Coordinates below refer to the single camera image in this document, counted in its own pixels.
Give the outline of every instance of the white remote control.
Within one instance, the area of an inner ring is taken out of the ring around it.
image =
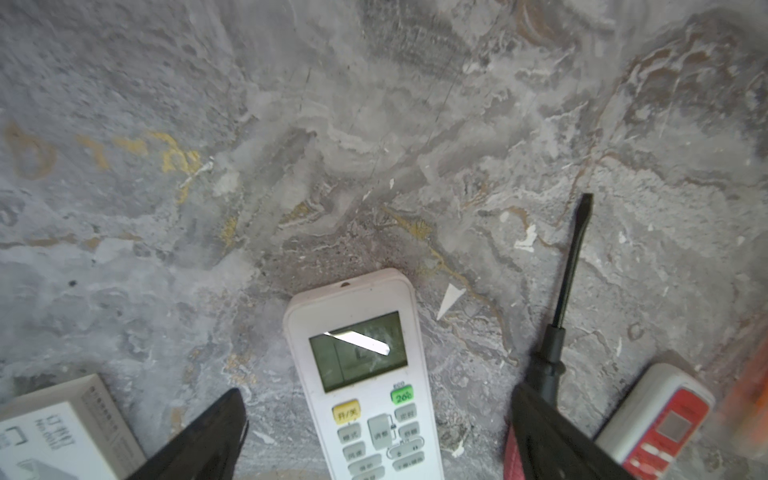
[[[334,480],[442,480],[416,298],[395,269],[291,299],[293,361]]]

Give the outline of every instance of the remote button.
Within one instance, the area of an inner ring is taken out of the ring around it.
[[[418,465],[421,462],[424,462],[424,452],[419,452],[415,455],[411,455],[409,457],[405,457],[401,460],[398,460],[397,462],[392,464],[392,467],[395,469],[395,472],[399,472],[404,468]]]
[[[354,422],[360,418],[360,402],[352,400],[333,407],[333,419],[337,425]]]
[[[408,440],[411,437],[415,437],[419,434],[419,423],[413,422],[409,423],[406,426],[400,427],[400,430],[397,431],[400,434],[400,438],[403,440]]]
[[[419,450],[422,449],[424,446],[424,439],[421,437],[417,437],[410,442],[401,443],[400,445],[397,445],[396,447],[392,447],[389,449],[389,452],[387,452],[387,455],[390,458],[402,458],[406,455],[411,455],[412,453],[416,453]]]
[[[339,440],[341,443],[349,443],[352,440],[360,440],[360,424],[353,423],[339,429]]]
[[[368,458],[364,458],[363,460],[358,460],[357,462],[352,463],[349,466],[349,473],[351,473],[352,475],[365,473],[369,470],[373,470],[374,468],[378,467],[381,464],[382,464],[382,456],[377,453],[376,455],[371,455]]]
[[[361,473],[356,477],[352,477],[352,480],[379,480],[379,478],[384,478],[384,467],[378,467],[376,470]]]
[[[413,400],[413,387],[411,385],[406,385],[401,389],[392,390],[390,397],[392,398],[392,403],[395,405],[410,402]]]
[[[656,473],[656,469],[652,465],[648,465],[647,463],[641,463],[640,467],[638,467],[641,472],[647,473],[649,475],[658,475]]]
[[[351,462],[366,456],[366,444],[363,442],[357,442],[355,445],[344,447],[344,458],[346,461]]]
[[[659,452],[659,458],[664,460],[666,463],[674,462],[674,457],[666,452]]]
[[[406,406],[400,407],[395,410],[395,418],[398,422],[406,422],[416,417],[416,404],[409,403]]]
[[[659,455],[659,449],[657,449],[650,443],[644,443],[643,445],[640,445],[640,448],[650,453],[651,455]]]
[[[371,431],[374,449],[381,450],[392,446],[392,436],[389,434],[389,415],[383,413],[370,419],[368,430]]]

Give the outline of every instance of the orange object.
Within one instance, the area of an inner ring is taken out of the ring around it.
[[[768,339],[747,363],[707,430],[724,448],[768,463]]]

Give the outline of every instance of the red label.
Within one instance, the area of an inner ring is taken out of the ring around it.
[[[624,460],[624,469],[635,478],[656,480],[677,457],[709,410],[692,392],[677,390]]]

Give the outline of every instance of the yellow stain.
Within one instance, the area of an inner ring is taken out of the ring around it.
[[[289,214],[283,215],[283,218],[280,219],[280,225],[293,222],[294,220],[298,220],[300,218],[308,217],[313,211],[314,210],[310,208],[306,201],[303,201],[296,205]]]
[[[187,407],[173,407],[170,410],[170,437],[173,438],[184,430],[184,413]]]
[[[150,131],[147,132],[147,135],[152,138],[157,138],[168,146],[162,153],[163,173],[180,170],[187,175],[194,175],[202,168],[203,162],[200,160],[199,151],[181,150],[181,148],[179,148],[179,142],[177,142],[175,138],[161,131]],[[179,188],[179,196],[176,200],[177,204],[183,204],[184,201],[187,200],[190,193],[190,184],[191,182],[186,182]]]
[[[74,139],[83,147],[91,149],[91,154],[94,156],[96,165],[98,165],[99,168],[102,170],[109,170],[109,163],[107,163],[107,158],[104,156],[104,145],[98,143],[87,135],[75,135]]]
[[[424,220],[409,222],[387,207],[382,207],[382,210],[384,210],[390,217],[394,218],[399,226],[405,228],[408,233],[413,235],[417,240],[426,240],[429,234],[432,233],[432,227],[430,227]]]
[[[179,148],[179,144],[176,142],[176,140],[171,137],[169,134],[164,134],[161,131],[150,131],[147,133],[150,137],[157,138],[159,141],[164,141],[168,144],[169,147],[172,148]]]
[[[143,238],[139,237],[138,235],[133,235],[132,233],[123,232],[120,235],[118,235],[118,238],[120,240],[133,240],[134,242],[141,242]]]
[[[99,246],[99,243],[103,240],[103,237],[93,237],[89,238],[88,240],[85,240],[83,244],[86,248],[88,248],[91,252],[95,251],[96,248]]]
[[[224,242],[227,249],[235,243],[235,230],[237,229],[237,217],[229,217],[224,222],[224,228],[221,229],[219,237]]]
[[[146,157],[149,155],[149,150],[147,150],[147,142],[141,140],[140,138],[132,140],[127,137],[115,137],[112,139],[112,143],[115,147],[122,148],[129,154],[134,154],[139,157]]]
[[[28,240],[27,245],[30,247],[53,247],[54,245],[57,245],[61,242],[66,243],[77,243],[78,239],[75,238],[74,233],[68,234],[66,237],[48,237],[48,238],[41,238],[37,240]]]
[[[248,387],[258,382],[258,378],[253,373],[247,372],[247,363],[250,361],[250,358],[251,355],[249,353],[243,355],[232,353],[227,357],[224,372],[229,375],[230,380],[236,385]]]
[[[13,155],[13,171],[26,180],[37,180],[51,173],[56,164],[56,148],[42,139],[26,134],[15,122],[5,126],[3,131],[5,143]],[[33,150],[38,158],[37,169],[28,172],[25,168],[24,153]]]

